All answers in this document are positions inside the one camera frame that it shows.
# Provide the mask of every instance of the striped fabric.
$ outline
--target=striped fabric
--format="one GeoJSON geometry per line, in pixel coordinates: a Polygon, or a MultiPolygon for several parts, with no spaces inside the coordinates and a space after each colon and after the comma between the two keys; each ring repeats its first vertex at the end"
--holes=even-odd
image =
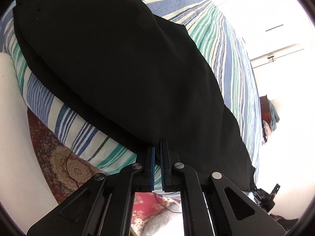
{"type": "MultiPolygon", "coordinates": [[[[257,87],[241,40],[210,0],[142,0],[154,13],[185,25],[212,68],[225,105],[238,121],[253,165],[259,165],[260,105],[257,87]]],[[[19,86],[30,109],[65,146],[92,165],[114,174],[135,161],[136,155],[84,121],[49,92],[31,72],[17,43],[12,8],[0,21],[0,47],[11,55],[19,86]]],[[[155,167],[155,190],[161,191],[161,170],[155,167]]]]}

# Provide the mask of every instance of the bed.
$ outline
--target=bed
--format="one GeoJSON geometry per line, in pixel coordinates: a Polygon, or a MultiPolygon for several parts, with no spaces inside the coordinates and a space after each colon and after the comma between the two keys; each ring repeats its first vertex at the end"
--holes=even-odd
{"type": "MultiPolygon", "coordinates": [[[[253,166],[259,169],[260,104],[251,63],[224,15],[210,0],[142,0],[153,14],[186,27],[218,81],[224,103],[238,121],[253,166]]],[[[62,103],[27,66],[13,28],[12,8],[0,21],[0,46],[15,65],[19,88],[29,108],[77,156],[108,174],[135,162],[136,154],[117,143],[62,103]]],[[[155,166],[155,190],[161,170],[155,166]]]]}

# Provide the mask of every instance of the wire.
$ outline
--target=wire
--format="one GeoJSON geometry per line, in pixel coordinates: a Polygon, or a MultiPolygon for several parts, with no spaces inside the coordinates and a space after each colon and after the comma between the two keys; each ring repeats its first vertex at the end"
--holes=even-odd
{"type": "Polygon", "coordinates": [[[66,171],[67,171],[68,177],[70,177],[76,183],[77,187],[79,188],[78,182],[73,177],[70,176],[69,171],[68,171],[68,159],[69,159],[71,154],[72,154],[72,151],[69,153],[67,160],[66,160],[66,171]]]}
{"type": "Polygon", "coordinates": [[[154,194],[155,199],[157,200],[157,202],[158,202],[163,208],[165,208],[166,210],[168,210],[168,211],[170,211],[170,212],[172,212],[172,213],[178,213],[178,214],[182,214],[182,213],[183,213],[183,212],[175,212],[175,211],[170,210],[168,207],[166,207],[165,205],[163,205],[162,203],[160,203],[160,201],[159,201],[158,198],[157,198],[156,193],[153,193],[153,194],[154,194]]]}

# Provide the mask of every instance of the black garment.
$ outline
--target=black garment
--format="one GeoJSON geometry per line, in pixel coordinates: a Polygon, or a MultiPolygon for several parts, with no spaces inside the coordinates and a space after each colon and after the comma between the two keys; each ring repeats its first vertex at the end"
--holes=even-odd
{"type": "Polygon", "coordinates": [[[237,121],[184,26],[140,0],[17,0],[14,27],[32,72],[87,122],[135,153],[165,137],[183,163],[249,190],[237,121]]]}

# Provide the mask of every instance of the metal screw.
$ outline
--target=metal screw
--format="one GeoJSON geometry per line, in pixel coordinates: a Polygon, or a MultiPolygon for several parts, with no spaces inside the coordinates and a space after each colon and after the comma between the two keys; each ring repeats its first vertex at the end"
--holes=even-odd
{"type": "Polygon", "coordinates": [[[212,173],[212,177],[213,177],[214,179],[221,179],[221,178],[222,178],[222,175],[221,175],[221,173],[219,173],[219,172],[213,172],[213,173],[212,173]]]}
{"type": "Polygon", "coordinates": [[[97,181],[101,181],[103,180],[105,177],[104,177],[104,174],[103,173],[97,173],[94,175],[94,179],[97,180],[97,181]]]}
{"type": "Polygon", "coordinates": [[[132,168],[134,170],[138,170],[138,169],[142,168],[142,165],[140,163],[133,163],[132,168]]]}
{"type": "Polygon", "coordinates": [[[176,162],[174,164],[174,167],[177,168],[177,169],[182,169],[185,165],[181,162],[176,162]]]}

